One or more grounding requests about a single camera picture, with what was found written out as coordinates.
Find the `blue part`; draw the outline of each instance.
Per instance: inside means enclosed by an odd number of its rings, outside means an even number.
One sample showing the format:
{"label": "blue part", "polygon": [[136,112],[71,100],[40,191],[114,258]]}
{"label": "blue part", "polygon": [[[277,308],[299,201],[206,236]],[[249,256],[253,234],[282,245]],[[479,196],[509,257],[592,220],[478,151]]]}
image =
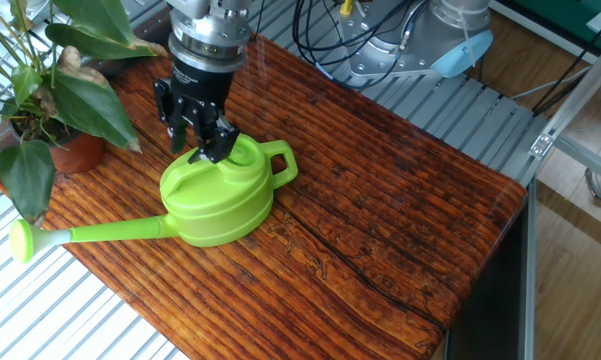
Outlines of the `blue part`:
{"label": "blue part", "polygon": [[[471,48],[473,49],[473,55],[476,61],[487,52],[489,46],[493,42],[493,34],[491,31],[483,31],[471,39]],[[471,55],[469,54],[469,43],[467,41],[453,48],[448,53],[442,55],[431,68],[443,77],[450,78],[460,75],[463,71],[467,70],[473,63],[471,62]]]}

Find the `potted plant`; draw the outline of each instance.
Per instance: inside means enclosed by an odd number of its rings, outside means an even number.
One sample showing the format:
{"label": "potted plant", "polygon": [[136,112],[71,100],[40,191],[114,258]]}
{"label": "potted plant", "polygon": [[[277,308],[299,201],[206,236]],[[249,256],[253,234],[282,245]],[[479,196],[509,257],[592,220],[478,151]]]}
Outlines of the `potted plant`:
{"label": "potted plant", "polygon": [[[13,85],[14,96],[2,99],[0,118],[9,121],[20,145],[0,153],[0,180],[16,209],[40,225],[49,207],[56,168],[84,171],[97,165],[104,140],[140,151],[138,138],[120,100],[105,77],[83,67],[81,53],[100,59],[166,56],[159,45],[137,39],[120,0],[52,0],[71,18],[70,25],[50,24],[49,54],[40,53],[27,30],[27,0],[11,0],[13,21],[0,15],[0,43],[17,62],[0,74]],[[21,51],[9,46],[5,29]],[[64,50],[57,56],[57,47]]]}

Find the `terracotta pot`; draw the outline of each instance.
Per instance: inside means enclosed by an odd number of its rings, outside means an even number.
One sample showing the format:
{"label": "terracotta pot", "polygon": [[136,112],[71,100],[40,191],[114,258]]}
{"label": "terracotta pot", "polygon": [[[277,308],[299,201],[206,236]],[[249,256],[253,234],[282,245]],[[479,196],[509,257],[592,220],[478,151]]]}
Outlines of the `terracotta pot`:
{"label": "terracotta pot", "polygon": [[[19,140],[22,134],[13,126],[13,122],[10,122],[10,125],[11,131]],[[51,158],[53,158],[56,170],[65,174],[91,170],[104,157],[104,140],[83,132],[78,132],[70,139],[59,141],[58,144],[64,149],[49,144]]]}

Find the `watering can lid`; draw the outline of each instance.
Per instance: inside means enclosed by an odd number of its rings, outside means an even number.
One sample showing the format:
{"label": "watering can lid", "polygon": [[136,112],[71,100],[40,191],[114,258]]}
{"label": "watering can lid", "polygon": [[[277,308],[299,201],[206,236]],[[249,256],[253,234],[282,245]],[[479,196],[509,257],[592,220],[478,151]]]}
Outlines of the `watering can lid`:
{"label": "watering can lid", "polygon": [[267,190],[262,185],[271,170],[260,144],[251,137],[241,134],[229,157],[217,164],[189,164],[187,160],[194,151],[180,156],[162,175],[160,193],[169,212],[207,215],[223,211],[256,191]]}

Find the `wood crack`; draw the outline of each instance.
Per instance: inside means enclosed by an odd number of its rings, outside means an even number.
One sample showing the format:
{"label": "wood crack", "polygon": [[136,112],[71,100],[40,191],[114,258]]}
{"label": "wood crack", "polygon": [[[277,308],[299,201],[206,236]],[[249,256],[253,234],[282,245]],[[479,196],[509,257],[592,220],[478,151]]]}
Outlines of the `wood crack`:
{"label": "wood crack", "polygon": [[296,216],[293,213],[293,211],[291,211],[291,209],[285,207],[277,200],[275,201],[275,203],[278,206],[280,206],[282,209],[284,209],[284,211],[291,214],[291,216],[293,216],[296,219],[296,221],[305,230],[307,230],[312,236],[314,236],[316,239],[318,239],[318,241],[320,241],[322,243],[322,245],[324,245],[327,249],[329,249],[329,251],[331,251],[333,254],[335,254],[338,257],[338,259],[340,259],[340,261],[345,263],[351,270],[353,270],[353,272],[356,273],[356,275],[360,278],[360,280],[362,280],[362,282],[365,283],[369,288],[373,289],[375,292],[377,292],[382,297],[384,297],[385,299],[387,299],[389,302],[396,305],[397,307],[401,308],[402,310],[412,312],[412,313],[417,314],[418,316],[422,317],[423,319],[426,319],[431,324],[436,326],[443,333],[447,331],[445,326],[440,321],[434,319],[430,314],[427,314],[424,311],[405,303],[404,301],[396,298],[395,296],[393,296],[393,295],[389,294],[388,292],[386,292],[385,290],[383,290],[378,284],[376,284],[371,279],[369,279],[367,276],[365,276],[364,272],[359,267],[357,267],[353,262],[351,262],[351,260],[349,258],[347,258],[346,256],[344,256],[344,254],[339,252],[333,245],[331,245],[331,243],[329,243],[320,234],[318,234],[313,228],[311,228],[311,226],[309,226],[308,224],[303,222],[300,217]]}

